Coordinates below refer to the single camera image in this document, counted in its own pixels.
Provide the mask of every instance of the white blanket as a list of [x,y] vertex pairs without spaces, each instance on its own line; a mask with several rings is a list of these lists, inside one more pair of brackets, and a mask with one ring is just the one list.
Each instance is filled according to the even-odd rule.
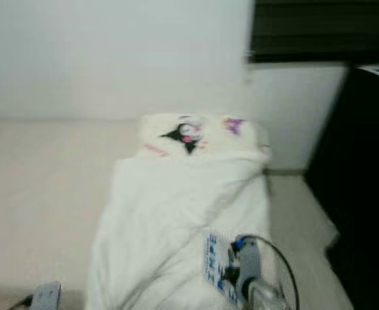
[[[232,152],[120,161],[92,248],[86,309],[232,309],[204,279],[204,237],[269,237],[267,160]],[[261,253],[273,282],[272,253]]]

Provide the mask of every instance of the black cable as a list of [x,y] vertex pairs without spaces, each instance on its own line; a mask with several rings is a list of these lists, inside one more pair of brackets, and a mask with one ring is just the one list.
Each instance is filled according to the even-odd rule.
[[271,249],[273,249],[275,251],[275,253],[278,254],[278,256],[283,260],[285,266],[287,267],[288,269],[288,273],[290,274],[290,278],[291,278],[291,282],[292,282],[292,286],[294,287],[294,295],[295,295],[295,309],[296,310],[300,310],[300,297],[298,296],[298,289],[297,289],[297,283],[295,282],[295,276],[294,274],[292,273],[292,269],[291,269],[291,266],[290,264],[288,263],[287,259],[285,258],[285,256],[282,254],[282,252],[279,250],[279,248],[277,248],[275,245],[273,245],[270,241],[268,241],[267,239],[265,238],[262,238],[261,236],[258,236],[256,234],[248,234],[248,235],[245,235],[245,236],[242,236],[241,237],[241,240],[244,240],[246,238],[254,238],[254,239],[257,239],[257,240],[260,240],[262,241],[263,243],[269,245],[271,247]]
[[33,301],[33,295],[28,295],[26,298],[20,300],[16,304],[12,305],[7,310],[14,310],[14,309],[17,309],[18,307],[22,307],[22,306],[30,307],[32,305],[32,301]]

